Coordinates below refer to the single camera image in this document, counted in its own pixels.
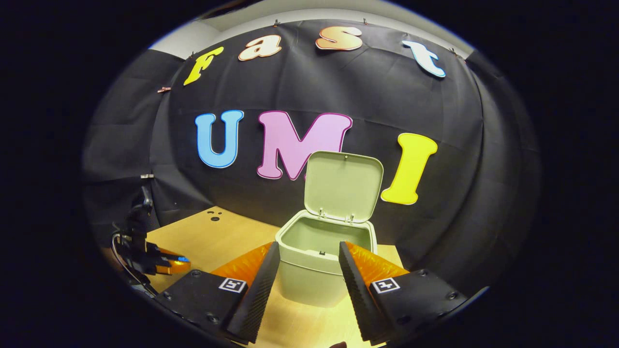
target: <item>bin lid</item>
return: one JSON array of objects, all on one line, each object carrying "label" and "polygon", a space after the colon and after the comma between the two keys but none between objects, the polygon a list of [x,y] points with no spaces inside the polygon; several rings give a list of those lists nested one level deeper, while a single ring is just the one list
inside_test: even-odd
[{"label": "bin lid", "polygon": [[308,159],[305,209],[330,219],[365,222],[382,182],[383,165],[373,157],[316,151]]}]

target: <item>green storage bin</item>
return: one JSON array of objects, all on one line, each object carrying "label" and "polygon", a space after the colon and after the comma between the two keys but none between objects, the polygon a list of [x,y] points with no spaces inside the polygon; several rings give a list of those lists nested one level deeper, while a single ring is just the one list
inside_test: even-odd
[{"label": "green storage bin", "polygon": [[372,157],[317,151],[307,166],[305,209],[275,235],[280,291],[295,302],[333,307],[347,293],[337,260],[340,241],[376,253],[369,219],[380,194],[383,165]]}]

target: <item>pink letter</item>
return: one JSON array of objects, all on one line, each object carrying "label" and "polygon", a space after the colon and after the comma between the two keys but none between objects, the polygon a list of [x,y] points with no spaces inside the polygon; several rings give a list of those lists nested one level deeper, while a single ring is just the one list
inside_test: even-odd
[{"label": "pink letter", "polygon": [[318,115],[301,140],[284,111],[263,112],[258,121],[264,125],[264,152],[258,175],[267,179],[282,177],[282,171],[277,167],[277,153],[290,179],[296,180],[314,151],[340,152],[344,134],[352,127],[352,119],[346,115],[323,113]]}]

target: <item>table surface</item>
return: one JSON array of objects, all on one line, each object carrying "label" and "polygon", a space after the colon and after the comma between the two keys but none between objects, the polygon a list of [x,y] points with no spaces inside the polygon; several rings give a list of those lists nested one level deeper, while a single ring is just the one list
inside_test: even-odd
[{"label": "table surface", "polygon": [[[279,227],[213,207],[149,232],[147,241],[186,256],[192,269],[211,272],[249,250],[274,241],[278,230]],[[378,245],[378,254],[402,266],[395,246]],[[157,274],[149,279],[155,290],[162,292],[183,275]],[[283,298],[279,281],[278,274],[256,343],[247,347],[329,348],[342,341],[348,347],[371,347],[361,339],[349,296],[333,308],[304,305]]]}]

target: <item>yellow letter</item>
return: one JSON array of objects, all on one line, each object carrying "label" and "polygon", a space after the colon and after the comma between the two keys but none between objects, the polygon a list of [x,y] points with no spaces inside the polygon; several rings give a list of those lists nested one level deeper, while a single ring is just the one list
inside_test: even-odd
[{"label": "yellow letter", "polygon": [[354,27],[328,27],[320,31],[316,46],[321,50],[352,51],[363,44],[360,38],[361,30]]},{"label": "yellow letter", "polygon": [[279,52],[282,48],[279,46],[279,41],[282,38],[279,35],[267,35],[265,37],[251,40],[245,47],[246,50],[238,55],[238,60],[248,61],[255,57],[268,57]]},{"label": "yellow letter", "polygon": [[438,146],[432,139],[412,133],[400,134],[397,142],[402,146],[402,157],[397,166],[396,177],[391,187],[381,193],[381,199],[409,205],[417,202],[417,185],[428,157],[436,152]]},{"label": "yellow letter", "polygon": [[200,78],[200,71],[202,71],[202,70],[206,69],[207,67],[209,67],[210,62],[213,60],[213,57],[217,56],[221,52],[223,52],[223,47],[216,48],[216,49],[212,50],[211,52],[204,53],[203,55],[198,57],[196,59],[196,65],[194,65],[194,68],[191,69],[191,72],[189,73],[189,76],[185,80],[185,83],[183,84],[183,86],[186,86],[186,85],[188,85],[188,84],[198,80]]}]

